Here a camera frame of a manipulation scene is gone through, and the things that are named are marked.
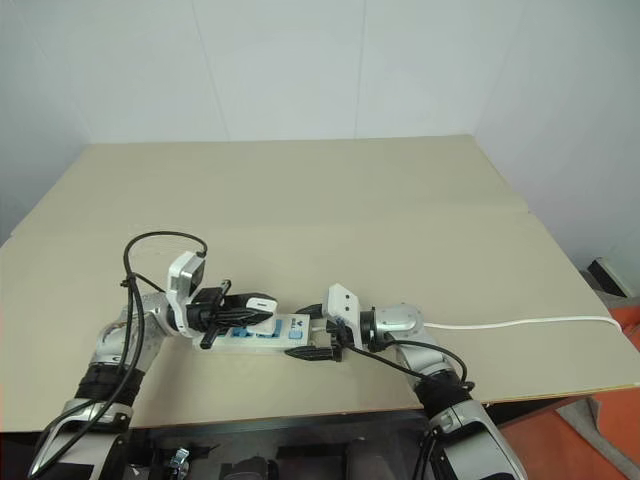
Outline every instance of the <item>robotic arm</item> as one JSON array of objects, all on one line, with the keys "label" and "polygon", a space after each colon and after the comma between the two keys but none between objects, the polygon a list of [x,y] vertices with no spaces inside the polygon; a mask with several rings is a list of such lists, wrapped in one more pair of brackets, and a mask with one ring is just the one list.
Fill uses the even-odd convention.
[{"label": "robotic arm", "polygon": [[[36,445],[30,479],[121,478],[131,407],[164,339],[183,335],[206,350],[226,326],[269,328],[277,305],[273,298],[258,293],[227,295],[228,280],[198,291],[203,271],[203,258],[184,253],[169,268],[166,293],[141,296],[137,309],[130,302],[118,320],[100,332],[75,397]],[[128,345],[138,343],[140,331],[142,348],[135,358],[136,351]]]},{"label": "robotic arm", "polygon": [[[43,431],[30,479],[121,478],[131,407],[167,336],[185,336],[194,347],[208,350],[224,329],[273,331],[277,303],[268,295],[228,295],[229,280],[219,287],[198,289],[204,272],[202,257],[191,252],[180,256],[169,269],[166,292],[145,296],[138,292],[135,309],[129,291],[128,307],[100,333],[75,397]],[[128,281],[133,275],[128,271]],[[442,353],[446,350],[426,331],[415,307],[401,304],[361,311],[358,297],[336,284],[329,289],[322,310],[338,326],[342,347],[359,352],[365,347],[370,352],[398,347],[401,361],[415,377],[413,388],[429,419],[419,457],[423,469],[428,465],[436,479],[526,479],[514,452],[482,405],[471,398],[466,372],[462,379],[458,377]],[[140,348],[129,349],[129,344]],[[308,347],[302,348],[308,353]],[[184,460],[178,462],[176,472],[182,471]]]},{"label": "robotic arm", "polygon": [[526,480],[526,473],[482,404],[471,398],[466,371],[461,380],[411,305],[361,311],[358,297],[340,284],[329,288],[323,303],[328,320],[348,327],[353,350],[398,346],[400,360],[419,374],[413,389],[424,406],[429,432],[420,463],[436,479]]}]

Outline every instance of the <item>power strip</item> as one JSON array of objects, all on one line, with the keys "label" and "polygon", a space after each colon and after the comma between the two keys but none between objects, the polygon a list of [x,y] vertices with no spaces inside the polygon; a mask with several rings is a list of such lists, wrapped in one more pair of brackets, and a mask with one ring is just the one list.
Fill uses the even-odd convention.
[{"label": "power strip", "polygon": [[[250,333],[246,328],[230,328],[219,334],[208,352],[225,353],[282,353],[284,350],[309,344],[309,315],[275,315],[276,328],[272,335]],[[201,337],[193,339],[200,348]]]}]

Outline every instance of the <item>beige tabletop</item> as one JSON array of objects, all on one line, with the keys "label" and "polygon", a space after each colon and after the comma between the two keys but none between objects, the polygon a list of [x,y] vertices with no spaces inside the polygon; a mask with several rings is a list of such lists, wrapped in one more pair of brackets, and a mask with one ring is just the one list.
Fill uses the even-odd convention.
[{"label": "beige tabletop", "polygon": [[[41,429],[72,398],[98,331],[126,302],[122,249],[171,228],[210,246],[204,285],[275,296],[279,311],[340,282],[363,307],[494,323],[607,310],[468,136],[89,147],[0,250],[2,429]],[[191,244],[153,239],[135,269],[163,282]],[[482,401],[640,382],[640,356],[602,322],[433,330]],[[416,408],[402,374],[345,354],[198,353],[172,338],[133,426]]]}]

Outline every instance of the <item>white cable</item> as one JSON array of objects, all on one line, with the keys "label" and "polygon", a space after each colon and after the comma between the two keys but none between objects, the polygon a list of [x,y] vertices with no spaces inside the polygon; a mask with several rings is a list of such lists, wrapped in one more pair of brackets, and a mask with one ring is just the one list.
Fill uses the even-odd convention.
[{"label": "white cable", "polygon": [[523,325],[526,323],[556,323],[556,322],[606,322],[614,325],[619,332],[622,332],[622,327],[613,318],[609,317],[597,317],[590,315],[582,315],[576,317],[548,317],[548,318],[525,318],[522,320],[510,320],[500,323],[481,323],[478,325],[443,325],[440,323],[428,323],[425,322],[424,326],[429,328],[441,328],[443,330],[485,330],[489,328],[502,328],[512,327],[514,325]]}]

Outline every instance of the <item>white wall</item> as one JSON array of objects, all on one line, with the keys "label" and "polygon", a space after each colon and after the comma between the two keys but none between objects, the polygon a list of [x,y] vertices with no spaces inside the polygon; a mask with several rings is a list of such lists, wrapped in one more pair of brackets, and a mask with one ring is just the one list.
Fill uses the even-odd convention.
[{"label": "white wall", "polygon": [[530,2],[477,131],[580,267],[640,224],[639,47],[640,2]]},{"label": "white wall", "polygon": [[0,242],[99,142],[477,132],[581,266],[637,224],[632,0],[0,2]]}]

